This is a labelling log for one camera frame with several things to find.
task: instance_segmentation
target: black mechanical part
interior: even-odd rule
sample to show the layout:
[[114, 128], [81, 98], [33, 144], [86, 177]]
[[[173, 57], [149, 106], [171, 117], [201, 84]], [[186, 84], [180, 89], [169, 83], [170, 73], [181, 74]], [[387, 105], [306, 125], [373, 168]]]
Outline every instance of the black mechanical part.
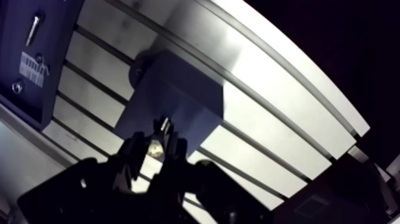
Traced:
[[130, 189], [153, 136], [135, 133], [106, 163], [87, 158], [21, 196], [21, 211], [31, 224], [197, 223], [182, 207], [191, 192], [218, 223], [271, 223], [271, 212], [212, 161], [189, 164], [187, 141], [170, 131], [147, 192]]

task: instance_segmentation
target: reflective surface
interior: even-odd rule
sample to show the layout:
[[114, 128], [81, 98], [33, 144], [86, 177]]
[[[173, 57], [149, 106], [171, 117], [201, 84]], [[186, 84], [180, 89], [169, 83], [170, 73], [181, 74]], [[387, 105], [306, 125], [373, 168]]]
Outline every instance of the reflective surface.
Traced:
[[6, 126], [2, 119], [3, 114], [0, 116], [0, 193], [16, 206], [20, 195], [56, 175], [64, 166]]
[[[331, 164], [327, 158], [345, 153], [355, 143], [352, 128], [360, 135], [368, 129], [325, 74], [244, 2], [214, 1], [284, 56], [288, 66], [307, 78], [306, 84], [229, 24], [235, 20], [224, 21], [220, 11], [207, 8], [210, 1], [123, 2], [131, 13], [140, 12], [155, 22], [161, 34], [105, 1], [86, 0], [77, 23], [132, 59], [169, 49], [223, 85], [225, 121], [188, 160], [214, 160], [266, 207], [276, 208], [281, 198], [293, 196], [306, 186], [305, 181], [326, 170]], [[128, 79], [129, 60], [118, 59], [83, 35], [79, 30], [74, 33], [66, 60], [129, 100], [134, 94]], [[108, 154], [116, 153], [123, 140], [112, 130], [125, 108], [124, 100], [115, 100], [68, 67], [62, 71], [58, 90], [54, 121], [43, 134], [78, 159], [105, 161]], [[321, 91], [335, 110], [312, 91]], [[142, 177], [151, 179], [161, 166], [147, 156]], [[132, 190], [147, 189], [149, 182], [143, 178], [133, 182]], [[193, 195], [185, 197], [198, 203]], [[200, 222], [214, 222], [199, 207], [187, 202], [184, 207]]]

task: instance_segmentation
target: screw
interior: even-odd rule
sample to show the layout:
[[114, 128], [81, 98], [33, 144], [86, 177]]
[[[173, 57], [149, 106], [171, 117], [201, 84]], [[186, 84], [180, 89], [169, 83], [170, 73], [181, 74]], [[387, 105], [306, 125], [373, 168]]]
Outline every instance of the screw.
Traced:
[[46, 62], [45, 57], [41, 53], [37, 53], [35, 60], [38, 64], [44, 64]]
[[80, 180], [80, 185], [82, 186], [83, 189], [87, 187], [85, 179]]
[[160, 127], [160, 131], [166, 135], [170, 128], [170, 125], [170, 119], [168, 117], [164, 118], [164, 121], [162, 121], [162, 125]]
[[136, 75], [137, 75], [137, 76], [140, 76], [140, 75], [142, 75], [142, 74], [143, 74], [142, 69], [136, 69]]
[[21, 81], [18, 82], [14, 82], [11, 85], [11, 89], [15, 94], [20, 94], [22, 92], [22, 90], [24, 89], [23, 84]]

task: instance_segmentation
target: black background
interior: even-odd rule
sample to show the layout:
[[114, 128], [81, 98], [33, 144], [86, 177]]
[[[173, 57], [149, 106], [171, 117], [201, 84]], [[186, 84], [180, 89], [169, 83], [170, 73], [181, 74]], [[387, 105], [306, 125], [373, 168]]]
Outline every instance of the black background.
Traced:
[[293, 40], [371, 126], [358, 146], [381, 167], [400, 153], [400, 1], [246, 0]]

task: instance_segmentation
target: label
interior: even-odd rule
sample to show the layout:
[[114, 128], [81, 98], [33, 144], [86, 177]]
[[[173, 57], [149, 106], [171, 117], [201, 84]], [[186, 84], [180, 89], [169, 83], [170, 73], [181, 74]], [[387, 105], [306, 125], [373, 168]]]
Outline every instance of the label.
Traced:
[[43, 87], [45, 76], [49, 74], [49, 68], [44, 64], [39, 64], [30, 55], [22, 52], [20, 63], [20, 74], [31, 80], [40, 88]]

